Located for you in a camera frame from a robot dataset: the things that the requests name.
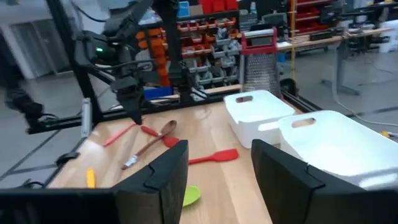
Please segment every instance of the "red silicone spatula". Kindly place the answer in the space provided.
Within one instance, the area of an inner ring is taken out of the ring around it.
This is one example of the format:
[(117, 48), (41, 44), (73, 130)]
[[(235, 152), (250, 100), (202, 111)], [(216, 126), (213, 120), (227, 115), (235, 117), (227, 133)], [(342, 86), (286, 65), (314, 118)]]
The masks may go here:
[[(159, 136), (159, 133), (155, 130), (153, 130), (152, 128), (148, 128), (147, 126), (141, 126), (141, 130), (147, 134), (150, 134), (151, 136)], [(162, 138), (163, 144), (169, 148), (173, 147), (174, 145), (176, 145), (180, 140), (176, 137), (172, 137), (172, 136), (164, 136)]]
[(199, 162), (207, 162), (207, 161), (215, 161), (215, 162), (223, 162), (230, 161), (239, 157), (238, 150), (236, 149), (227, 149), (224, 151), (216, 152), (211, 156), (198, 158), (198, 159), (190, 159), (189, 164), (197, 164)]

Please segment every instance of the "desk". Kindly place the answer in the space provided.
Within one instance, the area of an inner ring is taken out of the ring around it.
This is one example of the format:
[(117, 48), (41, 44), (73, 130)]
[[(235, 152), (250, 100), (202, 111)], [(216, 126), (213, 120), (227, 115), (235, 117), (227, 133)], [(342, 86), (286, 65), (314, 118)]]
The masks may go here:
[[(187, 185), (200, 188), (200, 201), (182, 211), (181, 222), (191, 223), (272, 223), (262, 199), (251, 162), (251, 153), (242, 148), (228, 124), (223, 103), (166, 111), (146, 116), (144, 125), (160, 129), (166, 122), (178, 122), (173, 135), (189, 141), (191, 159), (210, 155), (215, 151), (237, 148), (240, 157), (224, 163), (207, 162), (189, 167)], [(137, 172), (167, 148), (161, 142), (147, 151), (142, 159), (122, 171), (120, 166), (153, 137), (132, 128), (107, 148), (102, 143), (130, 124), (130, 119), (100, 123), (80, 146), (80, 157), (65, 164), (49, 185), (50, 188), (86, 186), (86, 170), (96, 172), (98, 187), (111, 187)]]
[[(380, 29), (374, 29), (374, 30), (364, 30), (363, 33), (361, 34), (355, 34), (352, 35), (352, 37), (364, 37), (367, 35), (375, 35), (375, 34), (380, 34), (385, 31), (392, 30), (392, 28), (380, 28)], [(310, 36), (309, 35), (300, 35), (295, 38), (295, 41), (290, 40), (290, 45), (279, 45), (278, 46), (278, 51), (288, 51), (291, 50), (294, 44), (295, 49), (299, 49), (302, 47), (313, 47), (317, 45), (328, 45), (328, 44), (334, 44), (337, 42), (341, 42), (342, 40), (349, 39), (349, 37), (342, 37), (342, 36), (334, 36), (332, 38), (327, 38), (323, 40), (315, 40), (315, 41), (310, 41)]]

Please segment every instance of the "red spatula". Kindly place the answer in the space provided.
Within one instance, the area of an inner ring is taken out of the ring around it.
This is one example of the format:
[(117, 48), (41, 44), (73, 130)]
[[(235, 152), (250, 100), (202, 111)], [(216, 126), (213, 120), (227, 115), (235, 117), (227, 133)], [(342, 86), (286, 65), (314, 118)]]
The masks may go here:
[(215, 162), (223, 162), (223, 161), (230, 161), (239, 157), (238, 150), (236, 149), (227, 149), (224, 151), (216, 152), (211, 156), (198, 158), (198, 159), (190, 159), (189, 164), (197, 164), (200, 162), (207, 162), (207, 161), (215, 161)]

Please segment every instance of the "spatula handle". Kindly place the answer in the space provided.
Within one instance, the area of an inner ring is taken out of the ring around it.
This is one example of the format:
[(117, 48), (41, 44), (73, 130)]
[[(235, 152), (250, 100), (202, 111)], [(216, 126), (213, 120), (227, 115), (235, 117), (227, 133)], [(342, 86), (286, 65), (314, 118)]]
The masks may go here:
[(106, 147), (110, 144), (112, 144), (113, 142), (115, 142), (116, 140), (118, 140), (123, 134), (125, 134), (126, 132), (128, 132), (132, 127), (134, 127), (135, 125), (137, 125), (136, 123), (131, 123), (128, 127), (124, 128), (123, 130), (119, 131), (118, 133), (116, 133), (114, 136), (110, 137), (109, 139), (107, 139), (103, 146)]
[(152, 128), (148, 128), (147, 126), (141, 126), (141, 131), (150, 134), (151, 136), (155, 136), (157, 137), (159, 134), (158, 132), (156, 132), (155, 130), (153, 130)]
[(154, 140), (150, 141), (146, 146), (144, 146), (140, 151), (136, 153), (136, 156), (139, 157), (143, 153), (145, 153), (153, 144), (155, 144), (157, 141), (159, 141), (165, 134), (161, 134), (160, 136), (157, 136)]
[(203, 158), (198, 158), (198, 159), (190, 159), (189, 161), (188, 161), (188, 164), (189, 165), (192, 165), (192, 164), (197, 164), (197, 163), (200, 163), (200, 162), (207, 162), (207, 161), (212, 161), (213, 159), (211, 158), (211, 157), (203, 157)]

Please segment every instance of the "blue bin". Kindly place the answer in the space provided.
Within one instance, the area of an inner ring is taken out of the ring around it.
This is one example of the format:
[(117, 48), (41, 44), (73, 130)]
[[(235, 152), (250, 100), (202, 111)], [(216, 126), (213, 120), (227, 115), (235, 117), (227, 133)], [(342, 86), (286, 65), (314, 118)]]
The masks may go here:
[(188, 1), (182, 1), (179, 3), (180, 8), (178, 9), (178, 17), (185, 17), (189, 16), (189, 2)]
[(146, 100), (155, 100), (161, 97), (170, 96), (172, 94), (173, 89), (171, 86), (144, 90), (144, 96)]
[(278, 54), (278, 62), (284, 63), (286, 61), (285, 54)]

